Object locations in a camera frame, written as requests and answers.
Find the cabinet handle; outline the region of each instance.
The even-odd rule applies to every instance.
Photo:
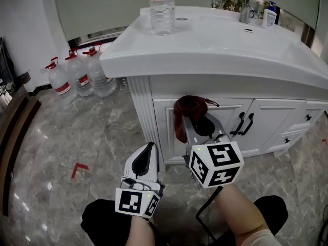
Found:
[[[244,116],[245,116],[245,112],[241,112],[241,113],[239,114],[239,117],[240,117],[240,123],[239,123],[239,125],[238,125],[236,131],[231,131],[230,134],[232,134],[232,135],[234,135],[234,136],[237,135],[237,133],[238,133],[239,130],[241,129],[242,125],[244,124]]]
[[[252,124],[253,124],[253,117],[254,117],[254,113],[251,113],[248,118],[251,120],[251,122],[249,123],[249,125],[247,126],[247,128],[245,129],[245,131],[240,131],[238,133],[238,135],[242,135],[245,136],[246,133],[248,132],[248,130],[251,128]]]

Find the red cloth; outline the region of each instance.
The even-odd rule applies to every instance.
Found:
[[[200,117],[207,113],[207,103],[219,106],[216,102],[199,96],[183,96],[177,100],[173,107],[174,114],[174,131],[175,136],[182,143],[187,143],[185,133],[183,131],[182,116],[189,117],[197,124]]]

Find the drawer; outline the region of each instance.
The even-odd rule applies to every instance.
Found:
[[[292,146],[296,141],[298,141],[309,129],[296,130],[291,132],[283,132],[280,134],[275,134],[270,142],[270,148],[268,148],[264,153],[274,152],[278,150],[287,149]]]
[[[326,109],[328,109],[328,102],[306,101],[304,108],[295,117],[293,125],[289,129],[299,130],[312,126]]]

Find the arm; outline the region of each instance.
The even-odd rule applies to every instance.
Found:
[[[132,216],[130,234],[126,246],[155,246],[153,230],[146,220]]]
[[[234,184],[224,186],[214,201],[234,233],[237,246],[253,233],[268,229],[258,208]]]

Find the marble floor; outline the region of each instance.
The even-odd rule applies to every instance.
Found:
[[[114,199],[125,159],[145,139],[128,86],[105,99],[78,98],[61,106],[50,91],[38,95],[42,106],[20,148],[10,189],[10,217],[0,216],[4,245],[93,245],[80,227],[87,204]],[[282,245],[314,245],[328,204],[328,119],[325,114],[289,152],[245,159],[236,184],[252,201],[278,195],[289,218],[276,238]],[[79,169],[71,178],[74,165]],[[166,185],[155,212],[159,231],[171,243],[207,244],[196,221],[209,197],[183,165],[167,167],[159,178]],[[219,236],[226,224],[211,205],[202,219]]]

